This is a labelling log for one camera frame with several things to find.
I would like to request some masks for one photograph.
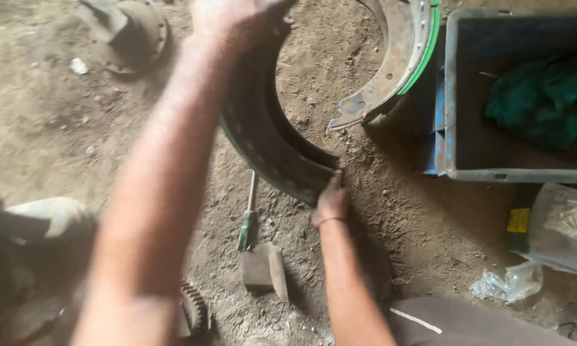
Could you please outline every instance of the bracelet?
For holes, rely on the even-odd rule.
[[[341,217],[329,217],[329,218],[326,218],[325,220],[319,222],[319,224],[316,226],[316,231],[318,231],[319,228],[320,228],[321,226],[323,226],[324,223],[326,223],[327,221],[331,221],[331,220],[340,221],[340,222],[342,222],[343,224],[346,224],[346,220],[343,219],[343,218],[341,218]]]

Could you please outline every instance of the rusty brake shoe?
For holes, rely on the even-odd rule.
[[[388,112],[414,83],[431,55],[438,32],[437,3],[360,0],[376,16],[385,40],[385,58],[374,77],[339,102],[331,130],[345,129]],[[338,158],[308,142],[282,111],[276,91],[276,62],[290,25],[240,60],[231,78],[221,124],[231,144],[257,174],[298,200],[315,206],[337,169]]]

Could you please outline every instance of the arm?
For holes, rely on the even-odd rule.
[[[200,0],[166,90],[122,167],[73,344],[173,343],[181,266],[231,71],[283,0]]]
[[[313,224],[321,235],[331,327],[338,346],[396,346],[361,278],[346,220],[348,193],[336,175],[321,194]]]

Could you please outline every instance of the dusty ground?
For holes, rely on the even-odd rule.
[[[462,6],[511,4],[518,6],[459,0],[443,1],[441,8],[448,15]],[[161,5],[175,37],[188,35],[187,2]],[[88,30],[72,8],[70,0],[0,1],[0,194],[7,204],[70,196],[102,213],[115,172],[159,97],[170,63],[138,80],[116,78],[94,61]],[[509,307],[478,301],[468,290],[484,268],[503,274],[504,267],[522,262],[503,242],[513,186],[414,174],[416,141],[403,127],[409,100],[368,129],[325,131],[337,100],[367,82],[382,61],[372,15],[354,0],[302,0],[289,17],[293,34],[278,67],[280,100],[305,137],[341,155],[361,227],[385,241],[396,276],[412,279],[398,287],[397,297],[456,297],[552,327],[556,309],[577,301],[575,275],[546,270],[543,290]],[[71,71],[75,57],[88,64],[89,73]],[[263,334],[281,345],[332,344],[309,210],[265,183],[257,194],[261,236],[284,249],[296,303],[253,296],[243,287],[234,247],[249,181],[246,164],[219,132],[207,203],[185,271],[213,312],[214,329],[200,339],[240,345],[248,335]]]

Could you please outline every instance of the hand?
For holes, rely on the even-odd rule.
[[[246,50],[271,35],[297,0],[195,0],[194,34]]]
[[[318,227],[327,220],[344,220],[348,215],[348,191],[342,187],[342,171],[336,171],[325,190],[319,196],[312,214],[312,225]]]

